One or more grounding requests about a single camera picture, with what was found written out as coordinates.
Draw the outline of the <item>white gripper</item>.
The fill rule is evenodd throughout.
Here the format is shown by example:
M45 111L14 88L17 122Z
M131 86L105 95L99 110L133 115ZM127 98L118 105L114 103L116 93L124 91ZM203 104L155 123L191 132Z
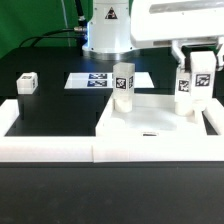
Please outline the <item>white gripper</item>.
M218 37L217 71L224 68L224 0L134 0L131 40L138 48L172 41L171 53L180 70L186 56L177 40Z

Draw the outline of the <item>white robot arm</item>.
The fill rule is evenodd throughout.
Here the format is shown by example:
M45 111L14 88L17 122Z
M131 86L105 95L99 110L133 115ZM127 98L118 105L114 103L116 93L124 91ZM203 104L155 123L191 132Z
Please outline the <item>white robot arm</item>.
M224 68L224 0L93 0L86 55L107 58L169 47L180 67L184 46L214 45Z

